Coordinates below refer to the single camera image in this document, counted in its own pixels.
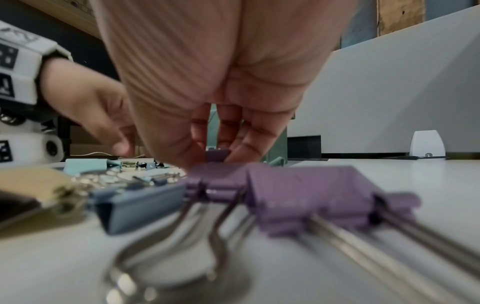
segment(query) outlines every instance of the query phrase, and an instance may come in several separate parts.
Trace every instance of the white plastic object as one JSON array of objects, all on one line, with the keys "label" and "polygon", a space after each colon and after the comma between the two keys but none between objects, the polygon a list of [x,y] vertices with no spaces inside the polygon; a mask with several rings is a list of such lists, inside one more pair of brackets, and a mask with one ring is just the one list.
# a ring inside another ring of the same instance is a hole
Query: white plastic object
[{"label": "white plastic object", "polygon": [[436,130],[415,131],[410,143],[410,156],[445,157],[445,145]]},{"label": "white plastic object", "polygon": [[0,169],[62,161],[62,141],[43,133],[0,134]]}]

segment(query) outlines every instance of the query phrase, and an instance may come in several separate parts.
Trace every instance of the wooden board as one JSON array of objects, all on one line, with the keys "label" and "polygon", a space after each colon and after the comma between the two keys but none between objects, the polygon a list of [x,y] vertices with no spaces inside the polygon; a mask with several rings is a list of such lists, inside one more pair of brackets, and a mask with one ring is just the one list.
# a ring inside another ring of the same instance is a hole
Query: wooden board
[{"label": "wooden board", "polygon": [[424,0],[377,0],[378,35],[386,35],[422,23]]},{"label": "wooden board", "polygon": [[19,0],[62,22],[101,39],[89,0]]}]

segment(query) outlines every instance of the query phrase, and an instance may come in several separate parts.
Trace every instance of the dark wall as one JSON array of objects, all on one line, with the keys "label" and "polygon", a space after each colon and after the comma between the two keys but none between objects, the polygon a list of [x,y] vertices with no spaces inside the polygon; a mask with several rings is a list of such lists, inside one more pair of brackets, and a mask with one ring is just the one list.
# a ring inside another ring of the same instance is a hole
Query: dark wall
[{"label": "dark wall", "polygon": [[56,41],[71,52],[75,62],[118,79],[117,72],[100,39],[17,0],[0,0],[0,20]]}]

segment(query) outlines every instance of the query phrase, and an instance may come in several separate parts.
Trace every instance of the human hand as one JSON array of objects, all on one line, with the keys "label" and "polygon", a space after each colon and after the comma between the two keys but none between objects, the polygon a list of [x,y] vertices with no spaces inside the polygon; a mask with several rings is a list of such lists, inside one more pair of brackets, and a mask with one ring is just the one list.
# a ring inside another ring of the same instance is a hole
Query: human hand
[{"label": "human hand", "polygon": [[338,43],[356,0],[92,0],[156,159],[205,160],[211,104],[228,162],[258,161]]},{"label": "human hand", "polygon": [[46,62],[40,88],[52,108],[109,145],[115,155],[134,156],[137,130],[120,82],[57,58]]}]

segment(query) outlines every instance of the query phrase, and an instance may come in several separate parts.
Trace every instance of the table surface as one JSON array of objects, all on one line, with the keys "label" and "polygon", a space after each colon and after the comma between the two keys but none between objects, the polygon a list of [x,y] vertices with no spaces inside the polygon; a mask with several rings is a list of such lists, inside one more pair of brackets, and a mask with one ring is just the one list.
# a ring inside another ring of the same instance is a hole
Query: table surface
[{"label": "table surface", "polygon": [[[480,251],[480,161],[331,160],[295,166],[336,165],[355,166],[385,191],[416,192],[423,201],[416,213],[419,221]],[[221,208],[211,206],[207,214]],[[222,232],[233,233],[245,222],[246,214],[241,208],[236,210]],[[1,239],[0,302],[101,303],[99,285],[112,257],[174,216],[117,237],[105,235],[96,217],[90,216],[77,225]],[[473,280],[398,232],[358,235],[472,302],[480,302],[480,288]],[[269,239],[253,227],[239,240],[232,251],[232,261],[240,265],[237,268],[243,274],[238,275],[242,279],[235,287],[238,295],[222,303],[403,303],[312,235]],[[149,275],[158,278],[160,274],[160,279],[165,279],[177,272],[188,273],[199,264],[208,265],[205,254],[196,249],[192,252],[196,253],[185,253],[189,258],[181,254],[183,258],[164,263],[166,269],[149,268],[154,272]]]}]

